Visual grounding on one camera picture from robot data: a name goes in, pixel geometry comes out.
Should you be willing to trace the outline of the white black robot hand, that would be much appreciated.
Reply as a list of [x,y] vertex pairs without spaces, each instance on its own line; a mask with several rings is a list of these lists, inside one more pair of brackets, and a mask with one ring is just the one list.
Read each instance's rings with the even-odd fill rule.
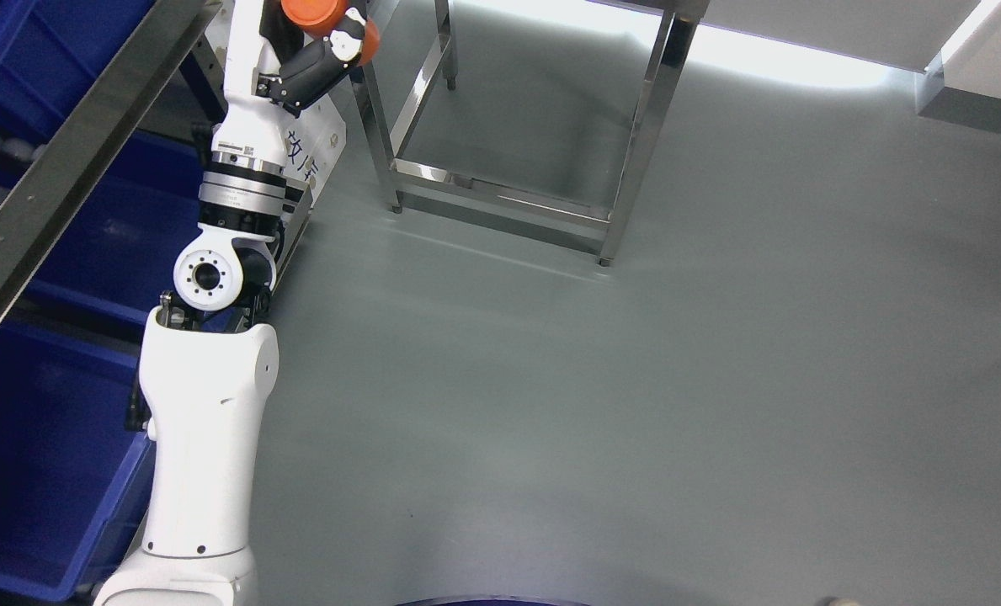
[[360,64],[366,1],[354,1],[331,34],[316,40],[290,22],[281,1],[237,1],[231,16],[214,164],[278,175],[287,162],[284,129]]

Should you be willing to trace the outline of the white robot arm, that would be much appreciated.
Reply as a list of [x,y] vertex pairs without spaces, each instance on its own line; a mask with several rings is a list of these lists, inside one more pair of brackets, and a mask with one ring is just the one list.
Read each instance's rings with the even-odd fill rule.
[[280,372],[268,323],[287,162],[218,146],[199,230],[146,319],[140,392],[155,475],[139,547],[97,605],[257,605],[249,519],[258,438]]

